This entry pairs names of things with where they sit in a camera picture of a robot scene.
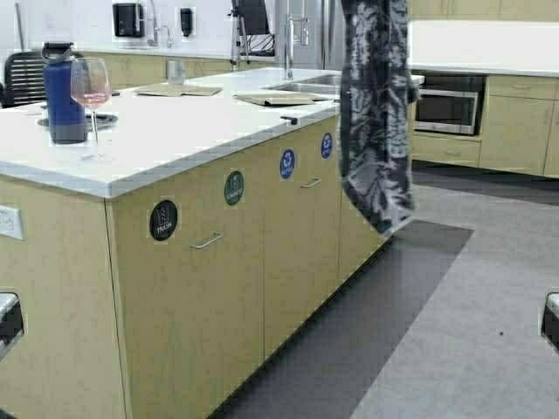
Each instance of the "towel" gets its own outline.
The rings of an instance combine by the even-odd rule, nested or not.
[[[342,0],[342,186],[384,237],[412,217],[408,105],[418,92],[407,68],[406,0]]]

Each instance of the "cup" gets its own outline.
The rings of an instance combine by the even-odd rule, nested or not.
[[[167,61],[167,82],[170,85],[182,85],[186,80],[184,62],[177,59]]]

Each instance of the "blue water bottle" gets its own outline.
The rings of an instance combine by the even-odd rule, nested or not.
[[[47,42],[43,48],[45,90],[52,141],[76,144],[87,140],[86,112],[71,95],[73,43]]]

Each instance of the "cutting board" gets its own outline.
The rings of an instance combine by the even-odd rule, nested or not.
[[[135,92],[144,96],[178,98],[180,96],[213,96],[222,90],[221,87],[195,85],[150,85],[138,87]]]
[[[237,94],[235,98],[260,106],[297,106],[313,105],[317,101],[326,100],[312,93],[249,93]]]

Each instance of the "faucet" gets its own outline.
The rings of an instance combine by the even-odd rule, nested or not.
[[[295,22],[300,22],[300,36],[295,38]],[[302,46],[308,45],[308,17],[294,17],[287,11],[284,23],[284,77],[293,79],[293,47],[295,42]]]
[[[149,0],[149,2],[151,3],[151,9],[154,13],[154,17],[152,19],[153,26],[154,26],[154,38],[148,40],[148,45],[149,46],[159,46],[159,32],[161,32],[163,29],[166,29],[167,30],[167,48],[171,48],[174,44],[174,40],[171,37],[171,29],[166,24],[164,24],[162,26],[159,26],[159,24],[157,23],[157,8],[155,7],[155,2],[154,2],[154,0]]]
[[[167,30],[167,48],[171,48],[173,46],[173,38],[171,37],[171,29],[169,29],[169,27],[166,24],[162,24],[161,26],[159,27],[156,26],[154,28],[155,43],[159,44],[159,38],[157,37],[156,34],[161,32],[163,29]]]

